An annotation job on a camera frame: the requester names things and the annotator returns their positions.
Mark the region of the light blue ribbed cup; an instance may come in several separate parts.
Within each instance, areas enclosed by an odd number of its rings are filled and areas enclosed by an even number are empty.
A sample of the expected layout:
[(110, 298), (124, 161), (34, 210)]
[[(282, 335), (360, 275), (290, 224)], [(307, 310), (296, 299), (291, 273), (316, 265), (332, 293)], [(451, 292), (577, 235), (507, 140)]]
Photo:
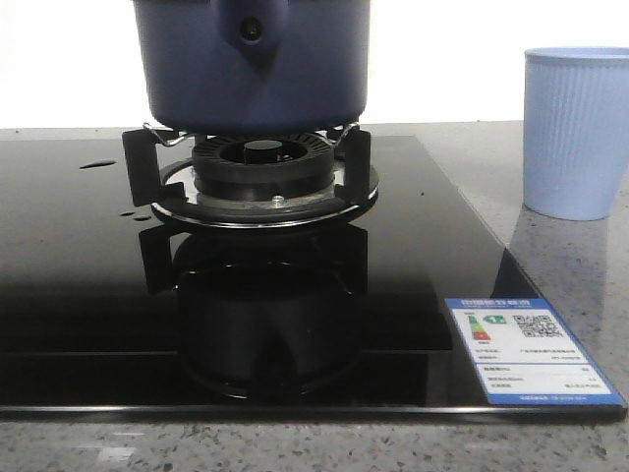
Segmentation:
[(627, 48), (532, 48), (525, 59), (524, 205), (608, 217), (628, 168)]

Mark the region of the black pot support grate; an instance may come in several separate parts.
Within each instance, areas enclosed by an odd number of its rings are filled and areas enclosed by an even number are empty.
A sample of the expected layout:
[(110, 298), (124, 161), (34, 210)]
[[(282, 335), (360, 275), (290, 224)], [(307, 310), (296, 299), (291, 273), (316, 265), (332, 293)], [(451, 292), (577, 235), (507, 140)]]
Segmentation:
[(235, 229), (286, 228), (316, 224), (369, 210), (377, 199), (378, 176), (371, 165), (372, 136), (352, 123), (344, 129), (315, 134), (334, 153), (333, 181), (325, 188), (300, 197), (280, 195), (268, 201), (239, 201), (208, 196), (197, 189), (192, 164), (195, 145), (216, 137), (263, 138), (275, 136), (195, 135), (187, 159), (165, 167), (158, 163), (157, 148), (173, 147), (186, 135), (144, 125), (123, 135), (130, 188), (135, 206), (149, 205), (160, 216), (183, 223)]

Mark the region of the dark blue cooking pot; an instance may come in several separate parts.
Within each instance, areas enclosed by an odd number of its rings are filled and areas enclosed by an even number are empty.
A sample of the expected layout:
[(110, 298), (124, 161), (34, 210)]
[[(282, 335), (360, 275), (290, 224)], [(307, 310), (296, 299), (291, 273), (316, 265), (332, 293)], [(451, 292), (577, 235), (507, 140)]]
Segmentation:
[(307, 132), (367, 103), (368, 1), (136, 1), (149, 109), (210, 135)]

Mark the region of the black glass gas cooktop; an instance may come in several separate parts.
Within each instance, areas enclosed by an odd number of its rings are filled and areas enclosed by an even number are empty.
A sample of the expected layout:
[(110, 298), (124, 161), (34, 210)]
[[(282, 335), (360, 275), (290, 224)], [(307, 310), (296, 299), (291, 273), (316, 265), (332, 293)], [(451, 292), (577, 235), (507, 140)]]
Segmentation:
[(117, 139), (3, 143), (2, 417), (624, 418), (488, 402), (446, 300), (543, 296), (416, 139), (372, 161), (365, 215), (260, 234), (133, 208)]

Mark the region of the blue energy label sticker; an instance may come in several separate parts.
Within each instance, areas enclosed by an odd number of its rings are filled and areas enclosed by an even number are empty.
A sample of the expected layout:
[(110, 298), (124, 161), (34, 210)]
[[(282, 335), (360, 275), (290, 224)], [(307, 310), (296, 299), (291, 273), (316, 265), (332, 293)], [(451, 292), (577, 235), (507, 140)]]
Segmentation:
[(626, 406), (546, 300), (448, 298), (446, 306), (489, 403)]

